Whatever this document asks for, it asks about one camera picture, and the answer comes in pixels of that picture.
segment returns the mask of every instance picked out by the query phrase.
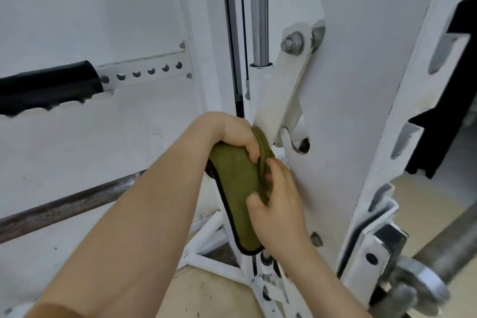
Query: forearm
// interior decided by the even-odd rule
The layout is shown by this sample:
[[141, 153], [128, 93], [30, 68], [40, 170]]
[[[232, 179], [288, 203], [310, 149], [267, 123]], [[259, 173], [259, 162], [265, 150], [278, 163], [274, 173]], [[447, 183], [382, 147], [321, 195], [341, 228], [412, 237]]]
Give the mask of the forearm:
[[108, 315], [139, 285], [121, 316], [153, 317], [188, 236], [210, 133], [207, 126], [189, 127], [94, 226], [40, 301]]
[[283, 268], [314, 317], [371, 318], [311, 244], [296, 251]]

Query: metal rod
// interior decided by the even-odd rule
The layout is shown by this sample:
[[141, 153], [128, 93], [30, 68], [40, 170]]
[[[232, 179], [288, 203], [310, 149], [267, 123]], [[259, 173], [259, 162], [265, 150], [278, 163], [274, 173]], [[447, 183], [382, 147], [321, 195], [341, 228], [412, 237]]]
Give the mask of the metal rod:
[[371, 307], [373, 318], [401, 318], [417, 304], [417, 291], [410, 285], [399, 283], [389, 294]]
[[143, 172], [0, 219], [0, 244], [116, 201]]
[[477, 255], [477, 202], [421, 249], [414, 259], [447, 285]]
[[268, 0], [250, 0], [252, 12], [253, 66], [269, 64]]

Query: beige floor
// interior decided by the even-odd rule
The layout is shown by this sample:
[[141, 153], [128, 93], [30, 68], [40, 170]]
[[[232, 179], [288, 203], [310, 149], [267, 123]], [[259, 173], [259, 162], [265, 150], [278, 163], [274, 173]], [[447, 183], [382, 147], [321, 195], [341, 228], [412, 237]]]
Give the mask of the beige floor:
[[[400, 204], [396, 222], [410, 238], [404, 249], [413, 255], [456, 218], [465, 206], [431, 188], [427, 182], [408, 176], [395, 180], [395, 198]], [[477, 260], [465, 268], [450, 286], [452, 299], [444, 318], [471, 318], [477, 314]], [[411, 312], [413, 318], [423, 317]], [[263, 317], [252, 291], [239, 283], [185, 267], [176, 272], [158, 318]]]

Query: green cloth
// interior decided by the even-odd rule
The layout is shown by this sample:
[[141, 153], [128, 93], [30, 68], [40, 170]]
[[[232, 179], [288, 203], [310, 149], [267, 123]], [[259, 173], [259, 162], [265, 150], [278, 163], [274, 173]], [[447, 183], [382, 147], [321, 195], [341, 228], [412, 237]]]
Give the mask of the green cloth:
[[245, 200], [256, 191], [263, 203], [268, 203], [266, 192], [271, 188], [271, 182], [265, 179], [265, 173], [270, 172], [265, 159], [275, 156], [260, 128], [253, 127], [252, 131], [260, 146], [257, 165], [250, 162], [245, 147], [219, 142], [212, 148], [206, 169], [207, 174], [216, 180], [235, 242], [246, 255], [258, 254], [263, 245], [252, 228]]

